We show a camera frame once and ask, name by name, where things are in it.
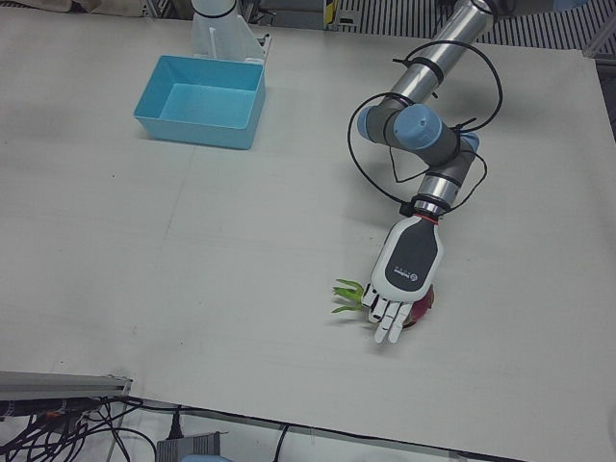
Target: black wire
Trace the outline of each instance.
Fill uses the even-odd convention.
[[[433,41],[431,41],[429,43],[426,43],[424,45],[418,46],[417,48],[412,50],[406,56],[406,58],[404,58],[404,60],[401,60],[401,61],[408,62],[413,55],[419,53],[420,51],[424,50],[425,48],[428,48],[428,47],[434,46],[434,45],[440,45],[440,44],[448,44],[448,45],[454,45],[454,46],[461,46],[463,48],[469,49],[469,50],[473,51],[474,53],[476,53],[479,56],[479,58],[481,58],[486,63],[486,65],[489,67],[490,71],[492,72],[492,75],[494,77],[494,81],[495,81],[496,86],[497,86],[497,93],[498,93],[498,98],[499,98],[494,111],[482,123],[479,123],[478,125],[476,125],[474,127],[464,128],[465,125],[467,125],[469,123],[472,123],[472,122],[474,122],[476,120],[476,117],[474,117],[474,118],[471,118],[470,120],[467,120],[464,123],[460,123],[460,124],[455,125],[454,127],[450,127],[450,129],[455,133],[455,135],[457,137],[457,142],[456,142],[456,147],[455,147],[454,151],[451,154],[451,157],[446,161],[446,162],[448,162],[451,159],[453,159],[455,156],[457,156],[460,152],[465,152],[465,151],[460,151],[460,143],[461,143],[461,135],[462,134],[470,133],[470,132],[476,132],[478,130],[481,130],[482,128],[486,127],[488,124],[490,124],[495,119],[495,117],[501,111],[502,102],[503,102],[503,99],[504,99],[504,92],[502,90],[502,81],[501,81],[501,77],[499,76],[499,72],[495,68],[494,64],[487,57],[487,55],[485,53],[483,53],[481,50],[479,50],[478,48],[470,45],[469,43],[463,42],[463,41],[459,41],[459,40],[433,40]],[[366,99],[364,102],[362,102],[355,109],[355,111],[351,115],[350,120],[348,122],[348,127],[347,127],[347,131],[346,131],[346,143],[348,145],[348,152],[350,154],[350,157],[351,157],[353,163],[357,167],[357,169],[360,171],[360,173],[364,176],[364,178],[366,178],[366,180],[368,180],[368,182],[375,189],[377,189],[380,193],[384,194],[385,196],[389,197],[390,199],[394,200],[395,202],[397,202],[399,204],[405,204],[405,203],[407,203],[405,200],[401,199],[400,197],[397,197],[396,195],[394,195],[394,194],[392,194],[390,192],[387,192],[382,187],[380,187],[378,184],[376,184],[376,182],[374,180],[372,180],[372,178],[369,176],[369,174],[359,164],[359,161],[357,160],[357,157],[355,156],[355,152],[354,152],[353,146],[352,146],[351,134],[352,134],[352,128],[353,128],[353,125],[354,125],[354,122],[355,122],[355,118],[360,113],[360,111],[362,111],[362,109],[364,109],[364,107],[366,107],[366,105],[368,103],[370,103],[370,102],[372,102],[375,99],[380,98],[380,97],[395,98],[398,101],[403,102],[403,103],[405,103],[407,105],[412,105],[413,104],[413,101],[411,101],[408,97],[405,97],[402,94],[394,93],[394,92],[379,93],[379,94],[376,94],[376,95],[371,96],[370,98]],[[487,176],[487,171],[488,171],[487,163],[485,162],[485,160],[481,156],[479,156],[475,152],[473,152],[473,154],[483,163],[483,167],[484,167],[483,176],[473,186],[473,188],[471,189],[471,192],[469,192],[469,194],[464,198],[464,200],[462,200],[455,207],[452,207],[451,209],[449,209],[448,211],[443,213],[442,216],[445,215],[445,214],[451,213],[454,210],[458,209],[460,206],[464,205],[471,198],[471,196],[475,193],[476,189],[481,185],[481,183],[483,183],[483,181],[485,180],[485,178]],[[413,180],[415,178],[418,178],[421,175],[427,173],[432,167],[438,167],[438,166],[431,166],[431,167],[427,168],[426,170],[424,170],[424,171],[422,171],[420,173],[417,173],[416,175],[412,175],[412,176],[410,176],[408,178],[400,180],[398,178],[398,172],[397,172],[397,169],[396,169],[396,162],[394,160],[394,155],[392,153],[392,147],[391,146],[389,146],[389,155],[390,155],[390,160],[392,162],[392,170],[394,171],[394,178],[396,180],[396,183],[398,183],[398,184],[405,183],[407,181],[410,181],[410,180]]]
[[[504,99],[504,94],[503,94],[503,90],[502,90],[502,82],[501,82],[501,77],[499,76],[499,72],[495,68],[494,64],[492,64],[492,62],[490,61],[490,58],[488,58],[485,53],[483,53],[481,50],[479,50],[475,46],[472,46],[469,43],[466,43],[464,41],[459,41],[459,40],[433,40],[433,41],[431,41],[429,43],[425,43],[423,45],[418,46],[413,51],[411,51],[408,55],[406,55],[406,58],[404,58],[404,61],[409,61],[410,58],[413,55],[419,53],[420,51],[424,50],[425,48],[429,48],[430,46],[434,46],[434,45],[454,45],[454,46],[461,46],[462,48],[466,48],[468,50],[471,50],[475,54],[477,54],[478,57],[481,58],[486,63],[486,65],[490,68],[490,71],[492,72],[492,75],[494,76],[494,81],[495,81],[496,86],[497,86],[497,92],[499,94],[499,101],[497,103],[497,106],[494,109],[494,111],[490,114],[490,116],[484,122],[480,123],[479,125],[477,125],[475,127],[466,128],[466,129],[462,130],[460,133],[469,133],[469,132],[476,132],[477,130],[481,130],[483,127],[485,127],[486,125],[491,123],[492,120],[494,120],[494,118],[501,111],[502,101]]]
[[[425,170],[422,170],[415,175],[411,175],[408,178],[404,178],[403,180],[400,180],[398,178],[398,171],[396,170],[396,161],[394,160],[394,153],[392,152],[392,146],[389,146],[389,158],[392,161],[392,170],[394,171],[394,179],[396,179],[396,183],[398,183],[399,185],[401,185],[402,183],[406,183],[408,181],[414,180],[416,178],[419,178],[420,176],[422,176],[423,174],[427,173],[430,170],[430,167],[428,167]]]
[[[124,402],[129,409],[112,416],[110,404],[113,402]],[[93,410],[97,406],[103,406],[108,413],[105,417],[100,414],[102,422],[88,429],[86,424],[79,425],[74,431],[70,431],[70,424],[75,418],[83,418],[86,412]],[[102,398],[92,406],[86,406],[83,409],[75,410],[62,414],[61,416],[54,417],[53,419],[40,418],[37,421],[33,421],[32,417],[28,422],[26,428],[13,438],[6,445],[0,447],[0,455],[5,455],[5,460],[10,462],[23,450],[27,450],[26,460],[28,462],[52,462],[63,454],[68,449],[68,454],[64,457],[64,461],[75,460],[77,454],[83,448],[85,439],[93,433],[99,433],[102,431],[110,431],[114,435],[114,438],[122,450],[124,456],[128,455],[125,445],[121,441],[120,436],[117,434],[117,427],[113,426],[113,421],[120,419],[121,417],[139,409],[140,406],[134,403],[127,403],[124,398]],[[53,431],[64,425],[63,431],[58,436],[57,441],[51,441]],[[38,440],[45,437],[44,444],[38,444]],[[34,453],[35,449],[42,449],[39,453]]]
[[[282,433],[280,434],[280,439],[278,440],[278,446],[276,447],[276,454],[273,456],[272,462],[278,462],[278,458],[280,457],[280,450],[282,449],[282,442],[285,439],[285,435],[289,431],[289,425],[285,425],[282,429]]]
[[[119,447],[122,454],[124,455],[126,462],[131,462],[131,456],[128,453],[128,450],[126,449],[126,447],[124,446],[124,442],[119,437],[119,434],[117,433],[117,431],[114,429],[114,421],[111,420],[111,417],[112,417],[111,404],[105,403],[105,409],[107,410],[107,417],[104,417],[100,411],[98,412],[98,415],[101,418],[103,418],[105,420],[105,423],[109,426],[109,429],[112,432],[112,436],[114,437],[114,440],[117,443],[117,446]]]
[[[451,207],[448,211],[444,212],[441,215],[441,217],[443,215],[450,214],[454,210],[457,210],[460,207],[462,207],[464,204],[466,204],[467,201],[471,198],[471,196],[475,193],[476,189],[479,188],[479,186],[481,186],[481,183],[483,183],[483,181],[488,177],[488,164],[485,162],[485,159],[483,159],[479,154],[477,154],[474,151],[462,150],[460,152],[469,152],[469,153],[474,154],[475,157],[477,157],[481,161],[481,163],[483,164],[483,174],[481,175],[481,178],[479,178],[479,181],[477,181],[475,183],[475,185],[473,186],[471,191],[466,195],[466,197],[464,199],[462,199],[462,201],[460,201],[455,207]]]
[[[366,107],[366,105],[372,101],[374,101],[377,98],[382,98],[385,96],[389,96],[389,97],[393,97],[396,99],[399,99],[401,101],[407,102],[408,105],[410,106],[413,102],[407,98],[406,96],[399,94],[399,93],[393,93],[391,91],[387,91],[384,93],[379,93],[376,94],[374,96],[371,96],[370,98],[368,98],[367,100],[365,100],[363,103],[361,103],[357,109],[355,109],[355,111],[353,112],[352,116],[350,117],[350,120],[348,121],[348,128],[346,130],[346,144],[348,145],[348,152],[350,154],[350,158],[353,160],[353,163],[355,164],[355,166],[357,167],[357,169],[359,170],[359,172],[364,175],[364,178],[366,178],[368,180],[368,182],[373,185],[378,191],[380,191],[382,194],[386,195],[387,197],[389,197],[390,199],[394,200],[395,202],[397,202],[398,204],[403,204],[405,203],[404,200],[400,199],[399,197],[396,197],[395,195],[391,194],[390,192],[385,191],[383,188],[381,188],[380,186],[378,186],[376,184],[376,182],[374,182],[374,180],[372,180],[372,178],[369,176],[368,173],[366,173],[366,171],[362,168],[362,166],[359,164],[359,161],[357,161],[357,158],[355,157],[355,152],[353,151],[353,143],[351,140],[351,134],[353,131],[353,125],[355,123],[355,118],[357,117],[357,115],[359,114],[359,112],[364,109],[364,107]]]

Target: blue joint cap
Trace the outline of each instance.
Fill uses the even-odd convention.
[[[357,131],[368,141],[372,141],[370,139],[370,135],[368,135],[368,113],[373,107],[374,106],[368,106],[367,108],[362,109],[357,117]]]
[[[573,8],[586,5],[588,0],[554,0],[554,10],[557,12],[564,12]]]
[[[414,104],[396,117],[394,133],[406,149],[421,151],[441,138],[443,121],[425,104]]]
[[[477,152],[477,150],[479,149],[479,137],[475,132],[465,133],[460,138],[464,139],[468,144],[470,144],[474,152]]]

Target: silver arm segment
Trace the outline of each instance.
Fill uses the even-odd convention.
[[[494,25],[494,16],[487,13],[489,11],[489,7],[482,0],[458,2],[455,13],[434,40],[474,42]],[[461,46],[442,44],[426,48],[419,56],[438,65],[445,77],[465,51],[466,49]],[[406,96],[415,103],[422,103],[440,84],[439,79],[429,67],[423,64],[411,64],[392,88],[392,93]],[[394,98],[386,98],[381,106],[392,109],[402,108],[402,105]]]

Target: metal frame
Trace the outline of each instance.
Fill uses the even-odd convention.
[[[128,394],[131,383],[112,376],[0,372],[0,400],[121,397]]]
[[[602,58],[605,59],[605,55],[600,55],[599,50],[601,50],[605,43],[616,34],[616,12],[612,13],[607,21],[601,26],[601,29],[597,31],[594,37],[586,45],[586,48],[583,50],[583,55],[586,58]]]

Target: electrical cord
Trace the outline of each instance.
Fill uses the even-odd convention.
[[[280,450],[282,449],[282,442],[285,439],[285,435],[287,434],[287,431],[289,431],[289,427],[290,425],[285,425],[282,428],[282,433],[280,433],[280,439],[278,439],[278,446],[276,447],[276,454],[273,456],[272,462],[278,462],[278,459],[280,457]]]
[[[476,126],[470,127],[470,128],[465,128],[466,125],[473,123],[476,121],[476,117],[471,118],[470,120],[467,120],[466,122],[463,123],[459,123],[453,127],[450,127],[450,129],[455,133],[456,138],[457,138],[457,143],[456,143],[456,147],[453,150],[453,152],[451,153],[451,156],[449,159],[447,159],[444,164],[446,164],[447,162],[449,162],[450,160],[452,160],[453,158],[455,158],[457,155],[459,155],[461,152],[470,152],[473,153],[475,155],[475,157],[477,157],[483,164],[483,175],[481,176],[481,178],[477,181],[477,183],[472,187],[471,191],[467,194],[467,196],[460,201],[460,203],[458,203],[456,206],[450,208],[448,211],[445,211],[442,215],[446,215],[449,214],[451,212],[453,212],[454,210],[457,210],[459,207],[461,207],[462,205],[466,204],[468,202],[468,200],[471,198],[471,196],[475,193],[475,191],[477,190],[477,188],[483,183],[483,181],[487,178],[488,175],[488,166],[486,161],[479,156],[476,152],[473,151],[462,151],[460,150],[461,147],[461,137],[463,134],[465,133],[470,133],[470,132],[475,132],[478,130],[481,130],[482,128],[486,127],[487,125],[489,125],[495,118],[496,116],[499,114],[499,112],[501,111],[502,108],[502,102],[504,100],[504,92],[502,89],[502,82],[501,82],[501,77],[499,76],[499,72],[497,71],[496,67],[494,66],[494,64],[490,61],[490,59],[487,57],[487,55],[485,53],[483,53],[481,50],[479,50],[478,48],[476,48],[475,46],[472,46],[466,42],[463,41],[458,41],[458,40],[434,40],[431,41],[429,43],[426,43],[424,45],[418,46],[417,48],[415,48],[414,50],[412,50],[407,56],[406,58],[404,58],[404,60],[395,60],[398,62],[409,62],[410,58],[413,57],[414,55],[416,55],[417,53],[419,53],[420,51],[424,50],[425,48],[434,46],[434,45],[439,45],[439,44],[448,44],[448,45],[454,45],[454,46],[460,46],[463,48],[466,48],[468,50],[473,51],[475,54],[478,55],[479,58],[481,58],[486,65],[488,66],[488,68],[490,69],[490,71],[492,72],[492,75],[494,77],[494,81],[496,84],[496,88],[497,88],[497,93],[498,93],[498,102],[497,105],[495,107],[495,109],[492,111],[492,113],[481,123],[477,124]],[[414,104],[414,102],[399,93],[395,93],[395,92],[382,92],[382,93],[378,93],[374,96],[369,97],[368,99],[366,99],[364,102],[362,102],[354,111],[353,114],[351,115],[349,121],[348,121],[348,127],[346,130],[346,144],[348,147],[348,152],[350,154],[351,160],[353,161],[353,163],[355,164],[355,166],[357,167],[357,169],[359,170],[359,172],[362,174],[362,176],[364,176],[364,178],[375,188],[377,189],[380,193],[382,193],[383,195],[385,195],[386,197],[390,198],[391,200],[397,202],[400,205],[405,205],[408,204],[408,201],[396,196],[395,194],[386,191],[384,188],[382,188],[381,186],[379,186],[370,176],[369,174],[362,168],[361,164],[359,163],[359,161],[357,160],[357,156],[355,155],[355,152],[353,150],[353,145],[352,145],[352,129],[353,126],[355,124],[355,119],[357,118],[357,116],[359,115],[359,113],[372,101],[374,101],[377,98],[381,98],[381,97],[389,97],[389,98],[395,98],[396,100],[402,102],[403,104],[406,104],[407,106],[410,106],[412,104]],[[430,169],[427,168],[424,171],[421,171],[420,173],[417,173],[415,175],[412,175],[408,178],[402,179],[400,180],[398,177],[398,172],[396,169],[396,162],[394,160],[394,155],[392,153],[392,146],[388,146],[389,147],[389,154],[390,154],[390,160],[392,163],[392,170],[394,172],[394,178],[396,180],[397,184],[401,184],[401,183],[405,183],[407,181],[411,181],[413,179],[416,179],[420,176],[422,176],[423,174],[427,173]]]
[[[130,407],[113,415],[111,407],[113,402],[124,402]],[[93,419],[87,415],[95,410],[96,406],[100,407],[96,410],[100,419]],[[156,445],[147,435],[132,428],[114,425],[114,421],[138,409],[140,409],[138,402],[126,402],[124,398],[101,398],[96,401],[96,404],[84,406],[80,410],[63,414],[47,413],[39,416],[36,420],[34,420],[34,416],[31,416],[26,428],[6,445],[0,447],[0,456],[5,456],[5,462],[12,462],[20,453],[25,452],[27,462],[54,462],[60,457],[64,462],[72,462],[81,452],[85,440],[89,436],[111,432],[124,458],[130,462],[130,454],[120,437],[120,432],[141,436],[156,453]],[[86,421],[94,422],[96,425],[90,428]],[[60,428],[62,429],[60,434],[55,434],[54,431]]]

